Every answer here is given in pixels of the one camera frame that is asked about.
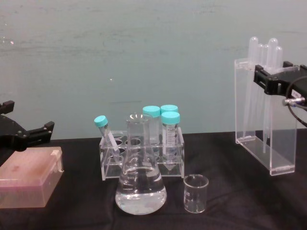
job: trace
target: small beaker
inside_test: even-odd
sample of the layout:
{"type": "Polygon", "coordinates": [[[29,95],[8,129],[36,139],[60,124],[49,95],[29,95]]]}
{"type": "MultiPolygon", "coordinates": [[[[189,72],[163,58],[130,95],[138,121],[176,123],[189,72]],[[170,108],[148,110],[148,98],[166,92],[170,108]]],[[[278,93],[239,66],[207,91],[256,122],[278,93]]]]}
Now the small beaker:
{"type": "Polygon", "coordinates": [[[201,213],[207,205],[208,178],[200,174],[190,174],[183,180],[184,186],[184,208],[191,213],[201,213]]]}
{"type": "Polygon", "coordinates": [[[131,114],[127,120],[127,154],[115,195],[118,207],[134,215],[155,212],[166,201],[166,189],[150,144],[149,121],[150,117],[143,114],[131,114]]]}

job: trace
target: black tablecloth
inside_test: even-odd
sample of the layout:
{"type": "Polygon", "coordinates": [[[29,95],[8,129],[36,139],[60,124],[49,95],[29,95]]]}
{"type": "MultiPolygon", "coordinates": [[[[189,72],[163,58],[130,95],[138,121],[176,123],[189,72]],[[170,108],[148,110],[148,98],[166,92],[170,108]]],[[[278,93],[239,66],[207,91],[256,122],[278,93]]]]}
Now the black tablecloth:
{"type": "Polygon", "coordinates": [[[235,144],[234,133],[188,134],[185,174],[210,180],[207,210],[183,207],[181,178],[163,178],[167,201],[157,212],[133,216],[115,204],[118,179],[102,181],[98,138],[54,140],[65,173],[45,208],[1,209],[0,230],[307,229],[306,133],[298,134],[296,172],[271,177],[235,144]]]}

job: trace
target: black clamp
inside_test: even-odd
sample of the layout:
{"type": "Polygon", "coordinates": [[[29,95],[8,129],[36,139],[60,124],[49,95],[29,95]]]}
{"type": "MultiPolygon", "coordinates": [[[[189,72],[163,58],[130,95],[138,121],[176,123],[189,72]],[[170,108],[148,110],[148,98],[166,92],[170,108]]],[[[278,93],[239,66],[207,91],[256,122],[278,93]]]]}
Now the black clamp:
{"type": "MultiPolygon", "coordinates": [[[[283,62],[283,67],[285,68],[283,72],[269,74],[261,65],[256,65],[254,82],[264,89],[265,94],[286,96],[287,88],[292,82],[307,76],[307,66],[301,65],[294,68],[291,62],[285,61],[283,62]]],[[[298,93],[295,96],[291,96],[292,98],[307,98],[307,79],[293,84],[291,89],[298,93]]]]}
{"type": "Polygon", "coordinates": [[[0,104],[0,148],[7,147],[16,151],[24,151],[27,147],[50,142],[54,122],[50,121],[43,127],[25,130],[17,122],[2,115],[12,112],[14,102],[0,104]]]}

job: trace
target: erlenmeyer flask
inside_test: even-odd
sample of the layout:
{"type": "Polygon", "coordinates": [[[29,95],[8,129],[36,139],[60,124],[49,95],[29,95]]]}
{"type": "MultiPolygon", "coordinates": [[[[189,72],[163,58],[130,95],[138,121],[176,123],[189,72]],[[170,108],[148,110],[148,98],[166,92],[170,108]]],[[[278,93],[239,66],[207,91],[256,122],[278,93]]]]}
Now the erlenmeyer flask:
{"type": "Polygon", "coordinates": [[[149,121],[150,117],[143,114],[131,114],[127,120],[128,149],[115,195],[118,207],[134,215],[155,212],[166,201],[166,189],[150,144],[149,121]]]}

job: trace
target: blue screw cap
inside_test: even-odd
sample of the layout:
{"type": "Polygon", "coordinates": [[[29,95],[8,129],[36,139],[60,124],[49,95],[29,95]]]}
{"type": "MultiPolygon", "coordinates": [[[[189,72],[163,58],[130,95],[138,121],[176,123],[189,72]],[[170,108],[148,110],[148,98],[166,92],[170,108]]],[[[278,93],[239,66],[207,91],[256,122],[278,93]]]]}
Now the blue screw cap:
{"type": "Polygon", "coordinates": [[[95,125],[100,128],[107,124],[107,118],[106,116],[98,116],[95,118],[94,122],[95,125]]]}
{"type": "Polygon", "coordinates": [[[161,106],[161,114],[165,112],[177,112],[178,113],[178,106],[173,104],[165,104],[161,106]]]}
{"type": "Polygon", "coordinates": [[[163,124],[175,125],[180,122],[180,114],[177,112],[164,112],[161,114],[163,124]]]}
{"type": "Polygon", "coordinates": [[[143,114],[149,114],[152,117],[159,117],[161,114],[160,107],[154,105],[146,106],[143,108],[143,114]]]}

